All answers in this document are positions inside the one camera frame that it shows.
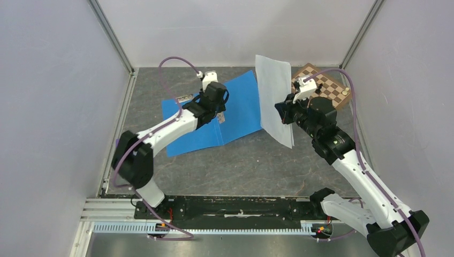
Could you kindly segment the white paper sheet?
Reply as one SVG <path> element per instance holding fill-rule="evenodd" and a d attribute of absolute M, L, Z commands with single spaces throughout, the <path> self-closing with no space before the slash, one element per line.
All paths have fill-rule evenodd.
<path fill-rule="evenodd" d="M 291 65 L 265 56 L 255 56 L 262 128 L 285 147 L 294 146 L 290 124 L 285 125 L 275 108 L 291 93 Z"/>

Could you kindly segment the blue file folder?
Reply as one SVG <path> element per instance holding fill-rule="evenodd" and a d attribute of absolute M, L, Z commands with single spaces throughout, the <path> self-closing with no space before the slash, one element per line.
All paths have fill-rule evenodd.
<path fill-rule="evenodd" d="M 200 129 L 190 132 L 166 147 L 167 156 L 226 145 L 262 129 L 259 92 L 253 71 L 227 81 L 229 91 L 224 119 L 213 119 Z"/>

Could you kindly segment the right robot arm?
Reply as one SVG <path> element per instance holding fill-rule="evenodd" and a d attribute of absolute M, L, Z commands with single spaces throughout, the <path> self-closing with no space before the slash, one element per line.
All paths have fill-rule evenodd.
<path fill-rule="evenodd" d="M 347 224 L 367 239 L 378 256 L 398 256 L 414 244 L 425 256 L 421 237 L 429 223 L 427 214 L 413 211 L 380 180 L 363 160 L 357 143 L 337 126 L 337 110 L 329 99 L 294 100 L 292 96 L 275 104 L 282 123 L 295 123 L 304 130 L 315 152 L 350 183 L 367 206 L 360 208 L 323 188 L 310 196 L 310 214 Z"/>

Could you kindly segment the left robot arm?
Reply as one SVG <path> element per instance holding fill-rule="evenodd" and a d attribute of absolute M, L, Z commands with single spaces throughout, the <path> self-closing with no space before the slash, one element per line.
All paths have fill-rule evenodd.
<path fill-rule="evenodd" d="M 120 176 L 126 186 L 136 191 L 154 218 L 162 218 L 168 212 L 168 204 L 163 201 L 165 194 L 153 179 L 154 157 L 178 138 L 210 123 L 226 110 L 228 99 L 229 92 L 223 84 L 210 82 L 170 118 L 138 133 L 121 134 L 111 162 L 114 176 Z"/>

